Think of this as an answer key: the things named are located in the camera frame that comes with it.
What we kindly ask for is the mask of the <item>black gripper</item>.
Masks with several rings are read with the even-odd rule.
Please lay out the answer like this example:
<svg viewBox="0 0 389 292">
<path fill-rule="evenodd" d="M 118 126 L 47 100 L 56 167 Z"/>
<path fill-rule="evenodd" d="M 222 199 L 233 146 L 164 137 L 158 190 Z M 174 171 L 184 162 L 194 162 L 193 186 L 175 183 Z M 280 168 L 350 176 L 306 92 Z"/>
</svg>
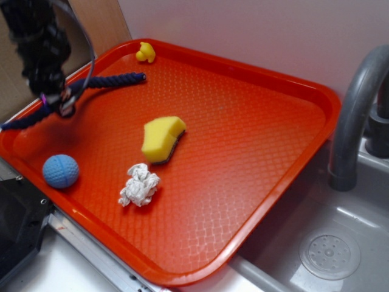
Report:
<svg viewBox="0 0 389 292">
<path fill-rule="evenodd" d="M 44 111 L 53 111 L 53 94 L 64 88 L 64 62 L 71 54 L 70 42 L 49 1 L 1 1 L 1 12 L 9 28 L 10 40 L 16 44 L 22 59 L 22 76 L 31 91 L 40 95 Z M 61 93 L 59 115 L 71 118 L 75 114 L 72 90 Z"/>
</svg>

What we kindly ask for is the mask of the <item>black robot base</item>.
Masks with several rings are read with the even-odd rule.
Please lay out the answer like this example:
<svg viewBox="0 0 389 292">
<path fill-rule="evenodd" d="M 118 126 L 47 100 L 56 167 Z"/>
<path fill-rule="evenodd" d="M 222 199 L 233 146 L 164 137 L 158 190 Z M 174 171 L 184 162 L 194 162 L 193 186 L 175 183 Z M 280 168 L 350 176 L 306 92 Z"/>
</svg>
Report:
<svg viewBox="0 0 389 292">
<path fill-rule="evenodd" d="M 1 181 L 1 286 L 40 252 L 51 200 L 19 175 Z"/>
</svg>

